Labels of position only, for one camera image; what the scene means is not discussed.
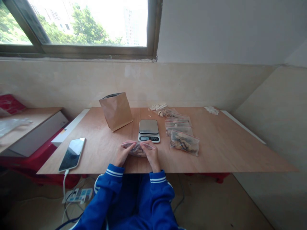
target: white wall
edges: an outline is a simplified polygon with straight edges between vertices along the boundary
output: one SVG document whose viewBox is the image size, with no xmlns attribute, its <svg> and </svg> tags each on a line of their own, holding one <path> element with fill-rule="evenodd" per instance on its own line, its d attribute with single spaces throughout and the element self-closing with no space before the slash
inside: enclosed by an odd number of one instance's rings
<svg viewBox="0 0 307 230">
<path fill-rule="evenodd" d="M 307 1 L 164 0 L 158 62 L 275 65 L 307 38 Z"/>
<path fill-rule="evenodd" d="M 286 64 L 307 68 L 307 40 L 286 59 Z"/>
<path fill-rule="evenodd" d="M 126 91 L 131 107 L 214 105 L 233 111 L 275 67 L 224 64 L 1 61 L 3 89 L 28 107 L 63 106 L 70 118 Z"/>
<path fill-rule="evenodd" d="M 275 229 L 307 229 L 307 69 L 279 67 L 233 113 L 296 173 L 235 173 Z"/>
</svg>

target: tree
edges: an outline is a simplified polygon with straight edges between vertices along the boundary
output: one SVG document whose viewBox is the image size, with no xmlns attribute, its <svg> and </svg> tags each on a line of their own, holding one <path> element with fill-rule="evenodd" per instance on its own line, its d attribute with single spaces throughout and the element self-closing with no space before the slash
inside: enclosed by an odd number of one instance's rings
<svg viewBox="0 0 307 230">
<path fill-rule="evenodd" d="M 50 41 L 53 44 L 74 44 L 77 43 L 73 35 L 66 34 L 63 31 L 59 30 L 57 25 L 53 22 L 49 24 L 44 16 L 38 15 L 38 20 L 43 26 L 46 34 L 48 35 Z"/>
<path fill-rule="evenodd" d="M 31 44 L 3 2 L 0 2 L 0 44 Z"/>
<path fill-rule="evenodd" d="M 121 45 L 122 37 L 114 41 L 100 23 L 97 23 L 89 8 L 81 9 L 78 4 L 73 6 L 72 22 L 74 34 L 66 34 L 55 23 L 49 23 L 45 17 L 38 15 L 42 27 L 53 44 L 92 44 Z M 0 43 L 31 44 L 14 17 L 5 5 L 0 3 Z"/>
<path fill-rule="evenodd" d="M 104 30 L 101 24 L 96 23 L 91 15 L 90 9 L 86 6 L 84 10 L 78 4 L 73 6 L 74 12 L 72 23 L 74 34 L 84 36 L 87 44 L 99 45 L 120 45 L 122 38 L 116 38 L 115 41 L 110 39 L 109 34 Z"/>
</svg>

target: window frame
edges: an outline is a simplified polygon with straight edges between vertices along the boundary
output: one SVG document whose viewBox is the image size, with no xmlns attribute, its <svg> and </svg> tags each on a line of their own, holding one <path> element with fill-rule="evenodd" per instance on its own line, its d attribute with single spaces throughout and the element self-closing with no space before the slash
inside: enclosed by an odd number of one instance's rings
<svg viewBox="0 0 307 230">
<path fill-rule="evenodd" d="M 0 44 L 0 57 L 74 59 L 155 59 L 162 0 L 148 0 L 147 46 L 92 46 L 51 44 L 27 0 L 3 0 L 32 45 Z"/>
</svg>

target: phone screen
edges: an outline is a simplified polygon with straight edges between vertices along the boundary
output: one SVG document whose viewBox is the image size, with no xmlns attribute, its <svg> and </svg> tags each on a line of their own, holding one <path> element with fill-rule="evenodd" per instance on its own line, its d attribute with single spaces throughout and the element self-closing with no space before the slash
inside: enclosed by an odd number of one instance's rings
<svg viewBox="0 0 307 230">
<path fill-rule="evenodd" d="M 72 140 L 66 150 L 59 171 L 75 168 L 78 165 L 81 152 L 84 146 L 85 138 Z"/>
</svg>

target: digital kitchen scale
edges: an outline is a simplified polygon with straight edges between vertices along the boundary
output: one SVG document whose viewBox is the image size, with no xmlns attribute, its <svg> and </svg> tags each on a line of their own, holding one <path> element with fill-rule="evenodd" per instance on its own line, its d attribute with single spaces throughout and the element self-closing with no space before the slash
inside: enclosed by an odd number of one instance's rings
<svg viewBox="0 0 307 230">
<path fill-rule="evenodd" d="M 157 120 L 140 120 L 138 140 L 140 142 L 148 140 L 152 140 L 153 143 L 160 142 L 160 134 Z"/>
</svg>

